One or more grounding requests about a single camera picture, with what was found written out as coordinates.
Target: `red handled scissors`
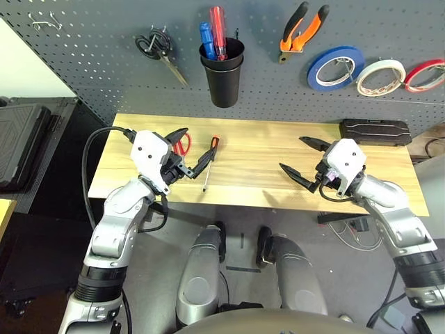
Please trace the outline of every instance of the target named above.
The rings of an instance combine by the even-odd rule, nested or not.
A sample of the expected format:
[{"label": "red handled scissors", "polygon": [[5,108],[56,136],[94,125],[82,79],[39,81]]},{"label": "red handled scissors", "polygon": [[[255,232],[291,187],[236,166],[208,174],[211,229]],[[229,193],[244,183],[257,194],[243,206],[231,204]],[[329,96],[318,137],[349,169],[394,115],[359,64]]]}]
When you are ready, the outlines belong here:
[{"label": "red handled scissors", "polygon": [[192,138],[190,137],[189,134],[184,134],[184,137],[187,138],[187,148],[184,149],[184,146],[182,145],[182,138],[179,139],[179,141],[173,145],[173,152],[175,154],[178,154],[182,157],[185,157],[186,154],[188,153],[188,151],[190,150],[191,146],[192,146]]}]

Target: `wooden tabletop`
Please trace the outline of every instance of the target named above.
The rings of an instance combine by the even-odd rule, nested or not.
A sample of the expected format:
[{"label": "wooden tabletop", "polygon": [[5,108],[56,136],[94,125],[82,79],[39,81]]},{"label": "wooden tabletop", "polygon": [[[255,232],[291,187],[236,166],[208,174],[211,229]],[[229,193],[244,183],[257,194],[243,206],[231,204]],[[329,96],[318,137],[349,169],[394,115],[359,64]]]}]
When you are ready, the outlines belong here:
[{"label": "wooden tabletop", "polygon": [[[219,135],[220,144],[211,166],[207,191],[202,192],[205,170],[195,180],[184,178],[171,185],[168,196],[171,202],[365,212],[352,203],[329,202],[318,192],[310,193],[278,166],[282,162],[299,170],[308,180],[314,180],[315,166],[323,153],[311,149],[298,137],[312,136],[333,142],[340,139],[336,124],[117,114],[114,125],[136,131],[149,129],[162,136],[188,127],[192,147],[186,156],[186,164],[190,167],[194,167],[199,156],[209,149],[212,136]],[[428,216],[407,149],[361,148],[368,158],[366,172],[399,184],[408,194],[412,211],[419,216]],[[138,175],[130,150],[130,142],[120,132],[111,132],[89,190],[90,197],[106,198],[112,190]]]}]

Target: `orange handled pliers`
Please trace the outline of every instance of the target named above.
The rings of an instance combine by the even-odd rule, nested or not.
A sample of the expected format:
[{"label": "orange handled pliers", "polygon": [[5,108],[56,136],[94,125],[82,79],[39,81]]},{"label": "orange handled pliers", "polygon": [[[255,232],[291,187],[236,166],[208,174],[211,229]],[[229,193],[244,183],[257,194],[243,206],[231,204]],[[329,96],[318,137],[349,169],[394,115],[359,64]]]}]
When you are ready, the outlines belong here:
[{"label": "orange handled pliers", "polygon": [[300,7],[297,8],[297,11],[294,12],[287,22],[286,28],[284,28],[283,39],[280,42],[280,64],[287,61],[287,58],[290,57],[292,53],[303,52],[303,47],[311,38],[315,36],[318,30],[320,30],[321,25],[329,13],[328,5],[321,7],[311,24],[307,27],[306,31],[298,34],[298,36],[292,40],[295,30],[298,28],[303,20],[303,17],[306,15],[308,5],[309,4],[306,1],[301,3]]}]

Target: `black case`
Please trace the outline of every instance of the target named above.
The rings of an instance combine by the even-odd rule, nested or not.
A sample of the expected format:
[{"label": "black case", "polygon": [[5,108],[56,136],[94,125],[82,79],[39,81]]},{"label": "black case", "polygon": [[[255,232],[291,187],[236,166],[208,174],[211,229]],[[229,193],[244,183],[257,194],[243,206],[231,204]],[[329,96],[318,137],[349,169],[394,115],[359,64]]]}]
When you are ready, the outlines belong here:
[{"label": "black case", "polygon": [[40,104],[0,108],[0,191],[26,183],[51,112]]},{"label": "black case", "polygon": [[339,126],[342,138],[354,139],[362,145],[404,146],[412,141],[408,126],[399,120],[346,118]]}]

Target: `pegboard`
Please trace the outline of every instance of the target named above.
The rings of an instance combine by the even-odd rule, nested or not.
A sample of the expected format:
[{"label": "pegboard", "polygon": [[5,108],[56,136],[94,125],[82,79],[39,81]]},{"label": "pegboard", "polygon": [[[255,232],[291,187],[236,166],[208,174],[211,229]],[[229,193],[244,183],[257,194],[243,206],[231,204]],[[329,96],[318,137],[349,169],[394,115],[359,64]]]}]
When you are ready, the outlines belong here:
[{"label": "pegboard", "polygon": [[[278,64],[284,26],[299,1],[173,0],[3,0],[0,12],[16,33],[105,122],[120,113],[240,118],[303,122],[338,122],[342,118],[404,120],[416,135],[445,120],[443,86],[412,94],[399,88],[382,97],[363,97],[354,84],[321,93],[307,85],[307,70],[323,51],[338,45],[359,47],[366,64],[379,58],[399,60],[407,71],[444,57],[445,3],[422,1],[311,1],[301,29],[323,4],[330,13],[304,53]],[[199,23],[211,6],[225,8],[227,35],[239,29],[245,45],[238,103],[219,109],[210,100],[200,63]],[[42,26],[49,12],[63,25]],[[169,69],[144,57],[134,44],[151,25],[172,38],[172,62],[188,81],[183,87]],[[330,66],[325,78],[340,67]],[[394,74],[382,71],[366,86],[378,87]]]}]

